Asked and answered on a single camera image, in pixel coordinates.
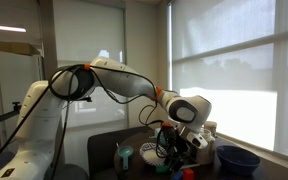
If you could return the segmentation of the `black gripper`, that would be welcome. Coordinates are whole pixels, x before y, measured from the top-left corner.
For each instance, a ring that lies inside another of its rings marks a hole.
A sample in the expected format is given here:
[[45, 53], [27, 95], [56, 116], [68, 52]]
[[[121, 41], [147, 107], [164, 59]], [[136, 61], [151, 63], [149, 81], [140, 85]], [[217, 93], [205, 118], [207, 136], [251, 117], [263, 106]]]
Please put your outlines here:
[[164, 164], [168, 165], [171, 171], [178, 171], [189, 156], [191, 150], [178, 132], [169, 126], [163, 126], [157, 134], [156, 146], [162, 146], [167, 154]]

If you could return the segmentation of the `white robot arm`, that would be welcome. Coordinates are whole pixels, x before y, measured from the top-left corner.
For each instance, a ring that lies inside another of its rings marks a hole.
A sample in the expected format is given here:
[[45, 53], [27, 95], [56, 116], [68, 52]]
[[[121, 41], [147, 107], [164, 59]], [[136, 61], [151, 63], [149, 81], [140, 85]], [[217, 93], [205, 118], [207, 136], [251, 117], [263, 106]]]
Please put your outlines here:
[[115, 120], [123, 117], [119, 104], [140, 97], [152, 100], [171, 120], [188, 129], [188, 142], [198, 148], [206, 146], [199, 129], [211, 111], [208, 100], [199, 95], [182, 97], [121, 62], [97, 57], [88, 64], [61, 67], [50, 80], [30, 86], [12, 136], [18, 150], [0, 169], [0, 180], [44, 179], [55, 155], [57, 127], [66, 111], [82, 121]]

